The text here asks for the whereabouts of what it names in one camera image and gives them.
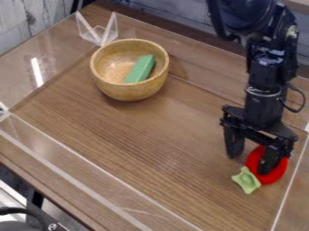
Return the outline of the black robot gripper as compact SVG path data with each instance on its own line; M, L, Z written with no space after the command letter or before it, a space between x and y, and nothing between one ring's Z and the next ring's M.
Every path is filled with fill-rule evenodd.
M219 124L223 127L226 152L230 159L243 151L244 140L264 146L256 171L267 175L281 157L290 157L297 134L281 122L286 99L285 88L244 88L244 107L222 106Z

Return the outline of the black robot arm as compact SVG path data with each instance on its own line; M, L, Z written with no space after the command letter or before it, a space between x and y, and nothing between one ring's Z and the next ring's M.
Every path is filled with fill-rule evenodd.
M244 106L222 106L226 152L240 155L246 140L264 148L256 172L267 175L290 157L297 134L281 122L282 113L302 110L286 104L287 93L299 89L297 77L299 38L295 16L278 0L206 0L216 36L246 42Z

